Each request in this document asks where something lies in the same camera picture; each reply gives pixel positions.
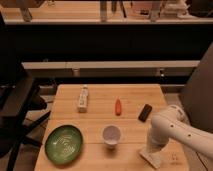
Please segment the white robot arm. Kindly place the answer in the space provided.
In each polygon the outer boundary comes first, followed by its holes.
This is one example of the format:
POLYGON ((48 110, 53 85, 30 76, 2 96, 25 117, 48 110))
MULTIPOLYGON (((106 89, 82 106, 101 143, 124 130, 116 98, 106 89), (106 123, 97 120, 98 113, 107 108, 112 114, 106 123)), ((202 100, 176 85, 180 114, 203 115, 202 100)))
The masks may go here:
POLYGON ((147 133, 146 151, 158 152, 172 138, 213 160, 213 134, 184 123, 185 118, 185 112, 176 105, 169 105, 155 113, 147 133))

